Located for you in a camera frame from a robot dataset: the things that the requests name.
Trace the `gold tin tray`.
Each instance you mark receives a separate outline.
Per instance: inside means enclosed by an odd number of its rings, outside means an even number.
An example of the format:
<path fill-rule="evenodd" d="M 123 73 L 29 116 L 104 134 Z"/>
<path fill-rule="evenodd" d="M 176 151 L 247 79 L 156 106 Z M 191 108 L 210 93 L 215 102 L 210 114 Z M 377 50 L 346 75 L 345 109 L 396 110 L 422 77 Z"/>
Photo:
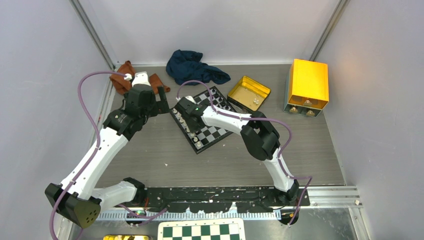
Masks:
<path fill-rule="evenodd" d="M 262 83 L 244 75 L 227 94 L 227 100 L 243 110 L 253 113 L 258 111 L 271 94 L 271 89 Z"/>

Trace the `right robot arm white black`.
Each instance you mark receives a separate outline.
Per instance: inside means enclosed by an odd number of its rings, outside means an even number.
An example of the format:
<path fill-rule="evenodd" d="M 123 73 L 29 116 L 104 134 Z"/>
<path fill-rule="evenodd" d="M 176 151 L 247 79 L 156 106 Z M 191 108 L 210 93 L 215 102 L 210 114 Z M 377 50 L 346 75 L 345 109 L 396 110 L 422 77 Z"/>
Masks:
<path fill-rule="evenodd" d="M 225 110 L 209 101 L 197 104 L 191 96 L 182 97 L 174 108 L 191 132 L 209 126 L 241 136 L 248 153 L 264 162 L 273 186 L 278 190 L 279 202 L 288 206 L 297 199 L 299 183 L 282 157 L 285 146 L 280 144 L 280 135 L 272 124 L 274 119 L 267 118 L 260 111 L 245 114 Z"/>

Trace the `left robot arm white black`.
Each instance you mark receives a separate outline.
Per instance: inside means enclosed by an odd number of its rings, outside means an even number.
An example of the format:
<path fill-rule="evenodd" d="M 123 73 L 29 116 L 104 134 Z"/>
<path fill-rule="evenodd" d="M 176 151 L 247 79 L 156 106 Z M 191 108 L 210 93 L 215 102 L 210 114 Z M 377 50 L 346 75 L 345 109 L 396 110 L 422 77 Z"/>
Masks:
<path fill-rule="evenodd" d="M 82 229 L 88 228 L 103 211 L 119 204 L 138 207 L 145 203 L 145 185 L 126 177 L 118 184 L 96 188 L 107 166 L 147 120 L 170 111 L 164 87 L 136 84 L 124 96 L 124 107 L 112 111 L 96 141 L 77 167 L 60 183 L 50 183 L 44 193 L 56 213 Z"/>

